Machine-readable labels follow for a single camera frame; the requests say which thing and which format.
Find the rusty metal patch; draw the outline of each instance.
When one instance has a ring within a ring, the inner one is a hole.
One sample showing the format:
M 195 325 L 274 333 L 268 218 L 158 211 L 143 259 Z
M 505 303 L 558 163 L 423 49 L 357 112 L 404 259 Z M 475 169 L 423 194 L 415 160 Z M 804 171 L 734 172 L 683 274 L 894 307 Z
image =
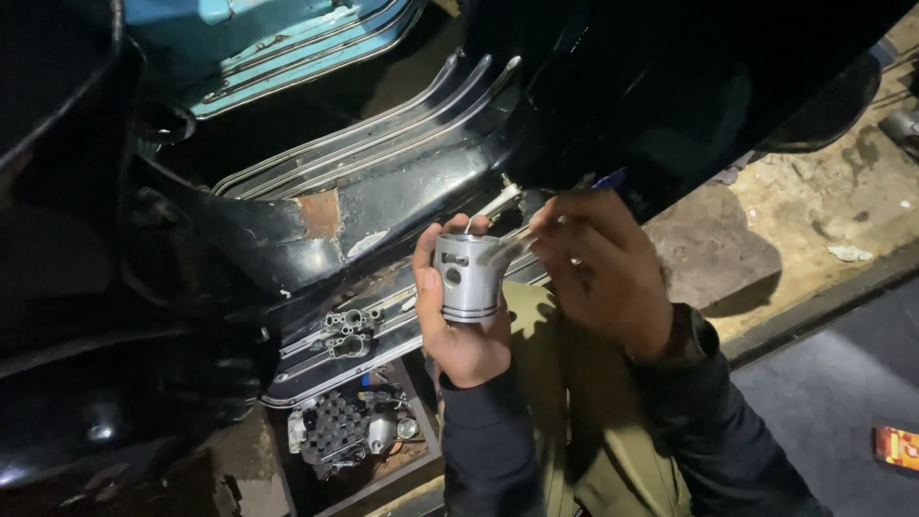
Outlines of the rusty metal patch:
M 335 238 L 339 226 L 338 189 L 301 196 L 296 200 L 307 238 Z

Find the aluminum piston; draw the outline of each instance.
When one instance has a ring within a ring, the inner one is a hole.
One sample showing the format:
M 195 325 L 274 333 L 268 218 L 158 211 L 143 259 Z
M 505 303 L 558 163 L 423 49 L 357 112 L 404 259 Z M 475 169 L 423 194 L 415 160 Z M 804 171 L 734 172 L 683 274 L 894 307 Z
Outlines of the aluminum piston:
M 498 310 L 509 259 L 487 260 L 501 239 L 469 234 L 437 236 L 434 267 L 444 283 L 444 318 L 475 323 Z

